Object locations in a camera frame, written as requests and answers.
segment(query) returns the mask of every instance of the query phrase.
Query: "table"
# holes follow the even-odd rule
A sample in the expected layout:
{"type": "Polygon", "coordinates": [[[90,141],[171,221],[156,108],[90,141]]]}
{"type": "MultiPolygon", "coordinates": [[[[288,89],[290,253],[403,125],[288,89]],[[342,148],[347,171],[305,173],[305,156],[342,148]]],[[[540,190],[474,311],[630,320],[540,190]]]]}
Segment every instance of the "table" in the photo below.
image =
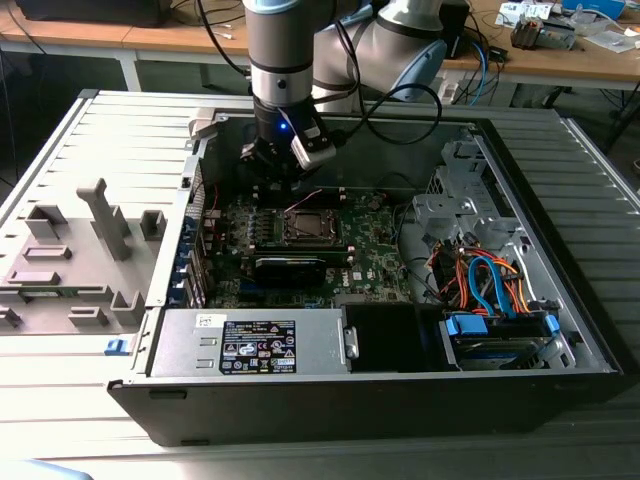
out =
{"type": "MultiPolygon", "coordinates": [[[[207,1],[209,5],[215,4],[216,7],[234,4],[227,0],[207,1]]],[[[508,62],[500,77],[501,83],[631,90],[640,80],[640,62],[637,59],[639,54],[635,50],[615,54],[584,39],[579,39],[576,49],[572,51],[524,51],[512,48],[509,39],[511,30],[493,25],[500,3],[499,0],[472,1],[480,30],[491,39],[492,45],[509,50],[508,62]]],[[[136,69],[136,62],[139,60],[224,63],[203,28],[182,25],[175,20],[170,20],[159,29],[32,22],[24,18],[13,0],[9,1],[9,6],[16,20],[47,53],[118,60],[130,91],[142,90],[136,69]]],[[[225,18],[221,13],[215,15],[218,15],[215,17],[216,21],[225,18]]],[[[621,21],[640,23],[640,14],[625,13],[621,21]]],[[[236,63],[248,65],[246,26],[243,20],[232,23],[234,29],[231,33],[235,38],[219,38],[220,43],[236,63]]],[[[40,53],[11,19],[4,5],[0,8],[0,35],[0,46],[6,51],[40,53]]],[[[441,93],[446,89],[451,90],[453,86],[457,87],[459,82],[471,77],[477,68],[478,61],[471,53],[445,61],[439,73],[444,79],[441,93]]]]}

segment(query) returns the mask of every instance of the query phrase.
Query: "black cable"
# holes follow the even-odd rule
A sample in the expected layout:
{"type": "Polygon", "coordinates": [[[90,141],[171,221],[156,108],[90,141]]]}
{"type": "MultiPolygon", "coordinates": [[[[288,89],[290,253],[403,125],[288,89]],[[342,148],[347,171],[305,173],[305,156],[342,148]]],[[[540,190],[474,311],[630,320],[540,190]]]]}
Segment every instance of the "black cable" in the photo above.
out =
{"type": "Polygon", "coordinates": [[[611,105],[613,105],[616,110],[620,110],[621,108],[623,108],[622,105],[617,104],[614,100],[611,99],[611,97],[609,95],[611,95],[610,92],[607,92],[606,90],[603,90],[602,88],[600,89],[600,93],[602,94],[602,96],[605,98],[605,100],[607,102],[609,102],[611,105]]]}
{"type": "Polygon", "coordinates": [[[629,124],[640,114],[640,103],[638,103],[631,112],[625,117],[622,118],[622,112],[624,109],[620,111],[621,120],[620,123],[612,128],[611,133],[609,134],[609,138],[607,139],[607,143],[604,148],[604,153],[609,153],[611,148],[615,145],[618,139],[622,136],[624,131],[627,129],[629,124]]]}
{"type": "Polygon", "coordinates": [[[344,100],[345,98],[349,98],[351,95],[358,92],[359,89],[362,87],[362,84],[360,81],[360,66],[358,65],[358,58],[356,57],[356,52],[353,47],[353,42],[351,42],[351,37],[349,37],[347,30],[344,28],[344,25],[342,25],[340,21],[336,21],[334,24],[334,27],[336,29],[336,32],[338,32],[338,40],[340,41],[342,48],[347,54],[347,59],[350,60],[351,63],[353,63],[354,65],[355,79],[354,79],[353,85],[349,87],[349,90],[345,92],[335,93],[332,95],[327,95],[326,97],[316,98],[313,101],[314,105],[319,105],[321,103],[335,102],[337,100],[344,100]]]}
{"type": "Polygon", "coordinates": [[[400,234],[402,233],[402,226],[404,225],[404,221],[407,219],[407,213],[409,213],[409,209],[413,205],[412,202],[407,204],[407,207],[402,212],[402,217],[400,218],[400,224],[398,225],[398,233],[396,233],[396,245],[400,243],[400,234]]]}
{"type": "Polygon", "coordinates": [[[187,3],[189,0],[182,0],[178,3],[176,3],[175,5],[173,5],[171,7],[171,10],[177,10],[178,8],[180,8],[182,5],[184,5],[185,3],[187,3]]]}
{"type": "Polygon", "coordinates": [[[42,48],[40,46],[40,44],[38,42],[36,42],[33,37],[31,35],[29,35],[29,32],[27,32],[24,27],[22,25],[20,25],[20,23],[18,22],[18,20],[16,20],[16,17],[13,16],[13,12],[11,11],[11,4],[7,3],[7,11],[9,12],[9,16],[11,17],[11,19],[13,20],[13,23],[16,24],[16,26],[22,30],[22,33],[24,33],[27,38],[29,39],[29,41],[31,43],[33,43],[33,45],[42,52],[43,55],[47,55],[47,52],[44,51],[44,48],[42,48]]]}
{"type": "Polygon", "coordinates": [[[435,128],[438,126],[438,124],[440,123],[440,119],[442,118],[442,103],[440,102],[440,99],[438,98],[438,95],[436,94],[436,92],[434,92],[431,88],[429,88],[426,85],[422,85],[419,83],[408,83],[408,84],[404,84],[404,85],[398,85],[397,87],[391,89],[390,91],[388,91],[387,93],[385,93],[382,98],[380,98],[370,109],[369,111],[365,112],[365,105],[364,105],[364,97],[362,94],[362,84],[361,84],[361,74],[360,74],[360,65],[358,64],[358,57],[356,56],[356,50],[353,46],[353,42],[351,41],[351,37],[349,37],[348,32],[346,31],[346,29],[344,28],[344,25],[342,25],[342,23],[340,23],[339,21],[337,21],[335,23],[336,25],[336,29],[338,31],[338,38],[340,40],[340,43],[342,44],[342,48],[345,50],[345,52],[347,53],[347,56],[349,57],[349,59],[351,60],[351,63],[353,64],[353,69],[354,69],[354,77],[355,77],[355,90],[357,90],[358,92],[358,102],[360,104],[360,110],[362,112],[362,117],[360,119],[360,121],[356,124],[355,127],[353,127],[349,132],[347,132],[345,134],[345,141],[348,140],[349,138],[351,138],[353,135],[355,135],[355,133],[360,130],[360,128],[362,128],[363,125],[367,125],[367,127],[369,128],[369,130],[371,131],[371,133],[373,133],[376,137],[378,137],[380,140],[390,143],[392,145],[412,145],[414,143],[418,143],[421,142],[422,140],[424,140],[425,138],[427,138],[429,135],[431,135],[431,133],[433,133],[433,131],[435,130],[435,128]],[[386,135],[383,135],[382,133],[380,133],[378,130],[376,130],[376,128],[373,126],[373,123],[369,121],[369,119],[371,118],[371,115],[373,115],[373,113],[380,108],[380,106],[386,102],[387,100],[389,100],[390,98],[393,97],[393,95],[395,95],[398,92],[401,92],[402,90],[406,90],[409,88],[415,88],[417,90],[422,90],[423,92],[427,92],[429,95],[431,95],[431,97],[433,97],[436,106],[438,108],[438,114],[436,116],[436,119],[434,120],[434,123],[431,125],[431,127],[422,135],[418,136],[417,138],[413,138],[410,140],[397,140],[394,138],[390,138],[387,137],[386,135]]]}
{"type": "Polygon", "coordinates": [[[409,177],[407,177],[404,173],[400,173],[400,172],[387,172],[387,173],[385,173],[382,177],[380,177],[380,180],[378,180],[375,183],[374,188],[376,188],[376,189],[380,188],[380,184],[382,184],[387,178],[390,178],[390,177],[401,178],[402,180],[405,181],[405,183],[407,185],[409,185],[415,191],[421,191],[422,190],[421,188],[418,188],[415,183],[413,183],[411,180],[409,180],[409,177]]]}
{"type": "Polygon", "coordinates": [[[236,72],[238,72],[240,75],[242,75],[246,79],[249,76],[249,72],[247,70],[240,68],[238,65],[236,65],[233,62],[233,60],[231,60],[229,55],[227,55],[224,49],[222,48],[222,45],[220,45],[220,42],[218,42],[218,39],[213,33],[213,30],[211,30],[211,25],[209,25],[209,22],[206,20],[207,14],[204,10],[204,7],[202,6],[202,0],[196,0],[196,3],[198,5],[198,10],[200,11],[200,16],[204,19],[204,21],[202,22],[204,24],[204,28],[207,31],[209,38],[211,39],[215,47],[218,49],[218,52],[220,52],[220,55],[222,56],[224,61],[227,62],[227,64],[231,68],[233,68],[236,72]]]}
{"type": "Polygon", "coordinates": [[[620,109],[620,112],[618,113],[618,118],[616,118],[613,121],[613,124],[611,125],[611,130],[610,130],[610,133],[609,133],[609,137],[607,138],[605,146],[602,149],[603,153],[605,153],[605,154],[609,153],[611,148],[613,148],[613,146],[618,141],[618,139],[622,136],[622,134],[627,129],[629,124],[633,121],[633,119],[636,117],[636,115],[638,115],[638,112],[640,111],[639,110],[640,109],[640,103],[638,103],[638,105],[636,105],[636,107],[631,111],[631,113],[629,115],[624,117],[624,112],[626,111],[627,107],[629,105],[631,105],[631,103],[633,102],[633,98],[635,97],[635,95],[638,92],[639,88],[640,88],[640,80],[638,80],[638,82],[636,83],[635,88],[631,92],[631,95],[629,95],[629,98],[627,99],[626,103],[620,109]]]}
{"type": "MultiPolygon", "coordinates": [[[[184,0],[182,3],[178,3],[176,6],[172,7],[172,11],[177,10],[177,7],[183,5],[187,1],[189,1],[189,0],[184,0]]],[[[205,13],[205,15],[207,15],[207,21],[208,21],[208,15],[210,15],[212,13],[230,12],[232,10],[236,10],[240,5],[242,5],[242,0],[238,0],[238,2],[235,5],[232,5],[230,7],[212,8],[210,10],[207,10],[204,13],[205,13]]],[[[186,22],[186,21],[182,20],[179,16],[177,16],[175,14],[171,15],[171,18],[173,18],[176,22],[178,22],[178,23],[180,23],[182,25],[188,25],[189,27],[200,27],[200,26],[202,26],[204,24],[204,22],[202,21],[202,18],[200,18],[198,15],[196,15],[196,17],[198,19],[198,23],[191,23],[191,22],[186,22]]],[[[242,13],[240,15],[237,15],[237,16],[233,17],[233,18],[226,18],[224,20],[217,20],[215,22],[209,22],[209,25],[215,26],[215,25],[219,25],[221,23],[231,23],[231,22],[235,22],[236,20],[240,20],[241,18],[244,18],[244,17],[245,17],[245,14],[242,13]]]]}
{"type": "Polygon", "coordinates": [[[436,104],[436,107],[438,109],[438,113],[436,114],[436,118],[434,119],[434,121],[431,124],[431,126],[429,127],[429,129],[425,133],[423,133],[422,135],[420,135],[420,136],[418,136],[416,138],[412,138],[410,140],[396,140],[396,139],[389,138],[389,137],[387,137],[385,135],[380,134],[379,132],[377,132],[377,130],[371,129],[371,127],[369,127],[369,128],[371,129],[371,132],[374,135],[376,135],[378,138],[384,140],[387,143],[391,143],[393,145],[412,145],[414,143],[421,142],[422,140],[427,138],[429,135],[431,135],[433,133],[433,131],[436,129],[436,127],[440,124],[440,119],[442,118],[442,103],[440,102],[440,99],[438,98],[438,94],[436,92],[434,92],[431,88],[427,87],[426,85],[422,85],[421,83],[406,83],[404,85],[398,85],[397,87],[392,88],[387,93],[385,93],[382,96],[382,98],[380,98],[376,103],[374,103],[373,106],[362,116],[362,118],[356,124],[356,126],[353,127],[351,130],[349,130],[346,133],[346,138],[349,139],[349,138],[353,137],[356,134],[356,132],[358,130],[360,130],[362,128],[362,126],[365,125],[369,121],[371,116],[375,113],[375,111],[378,108],[380,108],[380,106],[384,102],[386,102],[387,100],[392,98],[396,93],[401,92],[402,90],[407,90],[409,88],[422,90],[423,92],[428,93],[429,95],[431,95],[431,97],[433,98],[433,101],[436,104]]]}
{"type": "MultiPolygon", "coordinates": [[[[20,180],[20,172],[18,172],[18,154],[16,151],[16,139],[13,131],[13,119],[11,118],[11,103],[9,102],[9,88],[7,87],[7,77],[5,76],[4,71],[4,52],[0,54],[0,76],[2,77],[2,89],[4,90],[4,101],[7,106],[7,121],[9,123],[9,138],[11,142],[11,153],[13,155],[13,166],[15,168],[16,174],[16,183],[20,180]]],[[[15,185],[8,180],[0,177],[0,181],[6,183],[10,187],[15,187],[15,185]]]]}
{"type": "MultiPolygon", "coordinates": [[[[231,23],[231,22],[235,22],[236,20],[240,20],[241,18],[244,18],[245,15],[244,13],[242,15],[238,15],[237,17],[233,17],[233,18],[225,18],[224,20],[218,20],[216,22],[209,22],[209,25],[212,27],[215,27],[216,25],[220,25],[221,23],[231,23]]],[[[173,18],[176,22],[182,24],[182,25],[187,25],[189,27],[201,27],[202,23],[189,23],[189,22],[185,22],[184,20],[180,20],[178,17],[176,17],[175,15],[173,15],[171,18],[173,18]]]]}

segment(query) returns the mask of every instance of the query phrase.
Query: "power supply label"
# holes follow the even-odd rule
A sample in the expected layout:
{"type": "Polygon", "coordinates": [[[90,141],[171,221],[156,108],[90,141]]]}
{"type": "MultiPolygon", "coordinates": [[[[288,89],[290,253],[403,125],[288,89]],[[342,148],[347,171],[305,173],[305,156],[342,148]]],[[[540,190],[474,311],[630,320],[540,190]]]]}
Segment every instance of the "power supply label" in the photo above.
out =
{"type": "Polygon", "coordinates": [[[296,373],[296,322],[224,322],[224,375],[296,373]]]}

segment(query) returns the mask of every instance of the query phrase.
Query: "robotic arm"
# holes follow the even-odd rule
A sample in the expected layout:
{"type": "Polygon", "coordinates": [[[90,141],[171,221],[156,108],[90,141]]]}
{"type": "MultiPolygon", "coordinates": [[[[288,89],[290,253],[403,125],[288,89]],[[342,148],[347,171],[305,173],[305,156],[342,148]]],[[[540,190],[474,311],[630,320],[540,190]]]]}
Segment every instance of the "robotic arm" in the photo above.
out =
{"type": "MultiPolygon", "coordinates": [[[[307,171],[335,156],[311,92],[314,84],[326,93],[354,84],[353,65],[331,26],[339,19],[345,19],[363,85],[389,91],[433,80],[446,52],[438,40],[441,0],[391,0],[375,19],[370,2],[244,0],[257,125],[249,155],[278,164],[292,151],[307,171]]],[[[403,90],[396,98],[413,101],[419,93],[403,90]]]]}

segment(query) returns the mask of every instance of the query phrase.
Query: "blue connector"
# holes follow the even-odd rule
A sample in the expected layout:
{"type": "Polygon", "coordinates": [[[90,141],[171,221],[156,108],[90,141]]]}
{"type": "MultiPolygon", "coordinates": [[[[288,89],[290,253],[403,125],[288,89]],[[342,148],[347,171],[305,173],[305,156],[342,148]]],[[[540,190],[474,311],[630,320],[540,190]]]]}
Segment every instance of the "blue connector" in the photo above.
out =
{"type": "Polygon", "coordinates": [[[551,330],[551,335],[555,335],[560,331],[560,324],[555,315],[547,315],[544,317],[544,321],[547,323],[549,330],[551,330]]]}
{"type": "Polygon", "coordinates": [[[104,354],[107,357],[124,357],[129,355],[127,351],[128,342],[121,338],[114,338],[109,340],[107,348],[104,349],[104,354]]]}
{"type": "Polygon", "coordinates": [[[482,315],[452,315],[445,322],[449,336],[455,335],[488,335],[489,329],[482,315]]]}

